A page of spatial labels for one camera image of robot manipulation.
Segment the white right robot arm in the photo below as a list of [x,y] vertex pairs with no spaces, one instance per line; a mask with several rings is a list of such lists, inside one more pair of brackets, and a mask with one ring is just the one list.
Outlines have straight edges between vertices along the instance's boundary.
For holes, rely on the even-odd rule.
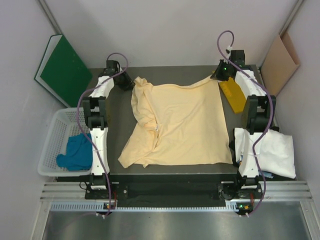
[[256,80],[253,71],[245,65],[245,52],[233,50],[228,46],[226,55],[219,61],[219,65],[211,78],[220,84],[234,82],[239,89],[240,96],[235,93],[231,98],[236,104],[242,104],[241,128],[235,128],[234,133],[242,134],[235,137],[234,142],[240,144],[236,183],[233,192],[239,198],[245,198],[252,189],[259,188],[259,173],[261,167],[258,161],[261,143],[273,123],[276,97],[266,93],[263,86]]

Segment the cream yellow t shirt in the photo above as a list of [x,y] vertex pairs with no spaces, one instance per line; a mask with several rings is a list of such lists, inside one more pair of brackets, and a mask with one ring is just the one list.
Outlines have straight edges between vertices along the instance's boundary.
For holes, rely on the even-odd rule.
[[187,86],[153,85],[141,77],[134,82],[136,125],[118,159],[124,168],[232,163],[216,80],[206,77]]

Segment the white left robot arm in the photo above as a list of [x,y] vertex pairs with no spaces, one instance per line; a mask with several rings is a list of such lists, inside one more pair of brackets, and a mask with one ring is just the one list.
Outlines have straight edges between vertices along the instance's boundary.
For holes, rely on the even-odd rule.
[[91,136],[92,167],[89,189],[96,191],[102,198],[109,198],[114,191],[108,174],[107,159],[108,113],[107,98],[114,87],[123,91],[132,90],[134,81],[116,60],[107,60],[106,67],[98,75],[97,84],[91,93],[81,100],[84,120]]

